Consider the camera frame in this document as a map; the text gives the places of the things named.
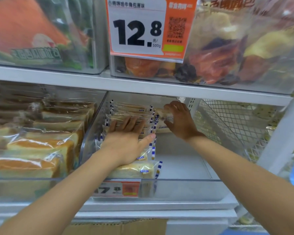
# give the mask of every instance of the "price sign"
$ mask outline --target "price sign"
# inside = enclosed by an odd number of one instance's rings
[[[104,181],[94,191],[96,197],[138,197],[140,181]]]
[[[106,0],[111,55],[183,60],[197,0]]]

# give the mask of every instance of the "person's right arm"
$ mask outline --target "person's right arm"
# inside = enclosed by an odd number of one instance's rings
[[[294,235],[294,186],[197,131],[186,105],[165,105],[174,123],[165,122],[209,163],[219,178],[271,235]]]

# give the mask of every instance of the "cardboard box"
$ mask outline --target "cardboard box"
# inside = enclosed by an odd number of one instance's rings
[[[167,219],[113,223],[73,223],[62,235],[165,235]]]

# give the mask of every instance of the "qr code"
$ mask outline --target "qr code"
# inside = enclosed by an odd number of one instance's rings
[[[187,18],[170,17],[168,38],[183,39]]]

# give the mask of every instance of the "metal shelf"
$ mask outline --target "metal shelf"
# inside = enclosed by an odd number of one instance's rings
[[[100,75],[85,75],[0,66],[0,80],[274,106],[287,106],[292,100],[289,95],[282,94],[114,78],[109,70]]]

